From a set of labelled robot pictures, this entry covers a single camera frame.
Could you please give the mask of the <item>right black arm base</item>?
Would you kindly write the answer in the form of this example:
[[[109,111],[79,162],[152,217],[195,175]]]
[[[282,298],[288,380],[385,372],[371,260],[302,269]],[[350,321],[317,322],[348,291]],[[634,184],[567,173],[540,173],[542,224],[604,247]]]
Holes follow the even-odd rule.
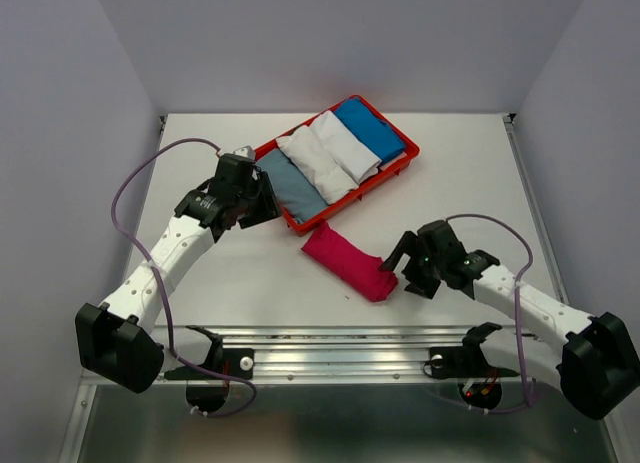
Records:
[[[515,334],[495,323],[472,327],[454,346],[431,346],[423,373],[436,380],[515,377],[520,374]]]

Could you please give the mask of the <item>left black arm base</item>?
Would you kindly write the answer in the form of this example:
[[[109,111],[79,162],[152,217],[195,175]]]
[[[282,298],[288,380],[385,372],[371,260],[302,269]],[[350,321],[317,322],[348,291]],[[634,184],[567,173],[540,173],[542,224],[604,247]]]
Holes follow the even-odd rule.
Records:
[[[253,348],[232,345],[221,334],[196,325],[179,327],[174,339],[179,355],[194,365],[243,380],[253,379]],[[181,363],[169,351],[165,352],[161,374],[169,381],[213,380],[210,375]]]

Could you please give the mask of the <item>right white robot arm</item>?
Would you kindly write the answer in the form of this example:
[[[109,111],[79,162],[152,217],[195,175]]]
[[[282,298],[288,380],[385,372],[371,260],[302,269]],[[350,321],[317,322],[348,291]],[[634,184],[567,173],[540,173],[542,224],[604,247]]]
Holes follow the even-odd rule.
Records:
[[[517,376],[526,406],[534,384],[543,383],[583,416],[601,420],[638,388],[639,356],[620,318],[572,308],[490,253],[467,250],[448,219],[405,232],[382,269],[395,270],[403,257],[406,291],[431,299],[446,285],[514,322],[512,329],[486,322],[470,328],[455,347],[430,348],[424,373],[460,380],[469,408],[496,411],[501,378]]]

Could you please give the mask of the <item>pink t-shirt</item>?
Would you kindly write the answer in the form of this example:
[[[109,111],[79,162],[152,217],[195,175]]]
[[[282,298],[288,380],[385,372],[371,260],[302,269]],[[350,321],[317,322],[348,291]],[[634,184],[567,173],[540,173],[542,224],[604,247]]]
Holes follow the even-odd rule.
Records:
[[[315,229],[301,250],[371,303],[385,301],[398,284],[393,271],[381,269],[380,257],[361,251],[326,222]]]

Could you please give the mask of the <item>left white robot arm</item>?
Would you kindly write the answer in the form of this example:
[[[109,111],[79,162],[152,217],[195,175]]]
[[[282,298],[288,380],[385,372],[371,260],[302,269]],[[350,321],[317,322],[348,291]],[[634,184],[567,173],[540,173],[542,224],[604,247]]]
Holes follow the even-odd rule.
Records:
[[[214,176],[180,201],[158,242],[125,282],[99,305],[86,303],[76,314],[82,367],[134,393],[149,388],[165,354],[151,333],[187,272],[234,226],[248,228],[279,215],[254,151],[242,147],[221,155]]]

